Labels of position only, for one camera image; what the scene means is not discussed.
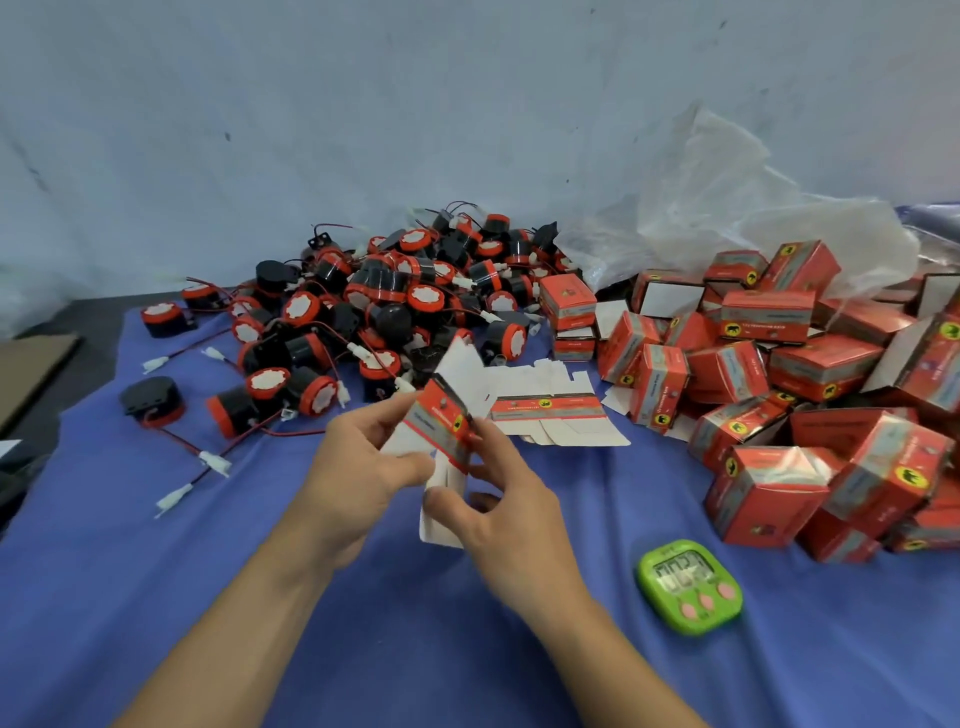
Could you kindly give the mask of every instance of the person's right hand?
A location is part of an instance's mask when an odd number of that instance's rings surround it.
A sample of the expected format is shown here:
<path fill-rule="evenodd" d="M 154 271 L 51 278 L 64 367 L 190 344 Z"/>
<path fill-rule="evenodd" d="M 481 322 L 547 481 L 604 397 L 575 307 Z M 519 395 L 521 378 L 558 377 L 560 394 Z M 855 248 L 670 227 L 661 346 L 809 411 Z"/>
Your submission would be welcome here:
<path fill-rule="evenodd" d="M 491 591 L 536 631 L 592 600 L 557 497 L 496 425 L 477 420 L 474 426 L 480 439 L 473 448 L 483 464 L 470 466 L 470 474 L 503 497 L 473 493 L 470 507 L 451 490 L 430 488 L 423 510 L 457 535 Z"/>

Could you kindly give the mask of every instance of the white plastic connector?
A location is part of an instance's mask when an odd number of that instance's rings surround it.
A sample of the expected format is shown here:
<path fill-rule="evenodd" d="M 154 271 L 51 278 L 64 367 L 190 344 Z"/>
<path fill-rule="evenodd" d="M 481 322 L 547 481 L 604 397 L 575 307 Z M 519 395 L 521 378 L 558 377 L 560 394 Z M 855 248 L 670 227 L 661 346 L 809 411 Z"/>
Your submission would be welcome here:
<path fill-rule="evenodd" d="M 213 347 L 207 347 L 201 354 L 204 356 L 209 356 L 211 359 L 216 359 L 217 361 L 227 361 L 227 357 L 219 349 L 214 349 Z"/>
<path fill-rule="evenodd" d="M 380 365 L 376 363 L 376 357 L 373 356 L 373 352 L 369 349 L 364 349 L 363 347 L 349 342 L 347 344 L 348 351 L 356 356 L 360 361 L 364 362 L 368 367 L 379 367 Z"/>
<path fill-rule="evenodd" d="M 154 369 L 159 369 L 164 364 L 170 361 L 169 356 L 158 356 L 156 359 L 151 359 L 150 361 L 143 362 L 143 373 L 148 375 Z"/>
<path fill-rule="evenodd" d="M 201 450 L 197 454 L 197 457 L 199 457 L 201 462 L 215 473 L 219 473 L 223 477 L 229 477 L 230 466 L 232 463 L 227 460 L 226 457 L 221 457 L 220 455 L 214 454 L 213 452 L 208 452 L 207 450 Z"/>
<path fill-rule="evenodd" d="M 193 483 L 187 483 L 182 488 L 178 488 L 176 491 L 171 491 L 166 496 L 158 500 L 156 502 L 156 507 L 160 509 L 160 512 L 154 516 L 154 519 L 158 519 L 164 513 L 177 505 L 181 500 L 183 500 L 183 497 L 192 490 Z"/>
<path fill-rule="evenodd" d="M 350 401 L 350 390 L 344 384 L 342 379 L 337 381 L 337 402 L 341 409 L 347 409 L 347 403 Z"/>

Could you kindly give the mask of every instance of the forearm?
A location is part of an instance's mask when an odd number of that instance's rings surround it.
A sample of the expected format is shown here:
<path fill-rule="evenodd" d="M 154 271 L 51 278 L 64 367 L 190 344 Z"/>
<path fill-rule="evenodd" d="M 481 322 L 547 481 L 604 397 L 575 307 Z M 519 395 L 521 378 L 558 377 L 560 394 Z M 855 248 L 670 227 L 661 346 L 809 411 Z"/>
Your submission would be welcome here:
<path fill-rule="evenodd" d="M 330 579 L 285 516 L 114 728 L 255 728 Z"/>
<path fill-rule="evenodd" d="M 588 728 L 706 728 L 592 599 L 531 627 Z"/>

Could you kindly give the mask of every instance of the hand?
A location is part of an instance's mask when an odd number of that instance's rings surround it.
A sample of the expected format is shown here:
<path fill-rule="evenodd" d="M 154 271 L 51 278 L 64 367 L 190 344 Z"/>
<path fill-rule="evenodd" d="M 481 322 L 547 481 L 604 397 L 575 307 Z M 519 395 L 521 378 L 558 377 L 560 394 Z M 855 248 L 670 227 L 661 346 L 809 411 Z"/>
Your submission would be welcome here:
<path fill-rule="evenodd" d="M 470 494 L 472 508 L 455 492 L 431 488 L 427 515 L 453 531 L 491 591 L 534 631 L 565 608 L 592 603 L 566 535 L 560 501 L 527 467 L 510 438 L 487 420 L 477 420 L 474 451 L 482 465 L 470 467 L 503 492 L 502 498 Z"/>
<path fill-rule="evenodd" d="M 394 395 L 340 415 L 326 427 L 287 511 L 300 532 L 310 535 L 313 557 L 324 566 L 337 570 L 350 564 L 394 494 L 422 485 L 433 474 L 433 459 L 424 452 L 394 457 L 379 451 L 416 398 L 415 392 Z"/>

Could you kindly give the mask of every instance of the white wall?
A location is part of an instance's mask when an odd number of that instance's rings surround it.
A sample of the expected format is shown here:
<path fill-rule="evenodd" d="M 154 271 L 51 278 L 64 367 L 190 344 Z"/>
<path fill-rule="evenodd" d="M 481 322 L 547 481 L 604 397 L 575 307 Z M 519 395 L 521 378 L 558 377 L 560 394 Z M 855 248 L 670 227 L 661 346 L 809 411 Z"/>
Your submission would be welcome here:
<path fill-rule="evenodd" d="M 0 206 L 18 218 L 2 254 L 53 216 L 94 290 L 117 295 L 237 281 L 296 255 L 312 223 L 389 231 L 409 205 L 538 222 L 630 190 L 696 98 L 810 191 L 960 197 L 956 9 L 6 0 L 0 139 L 44 202 Z M 3 188 L 28 179 L 7 157 Z"/>

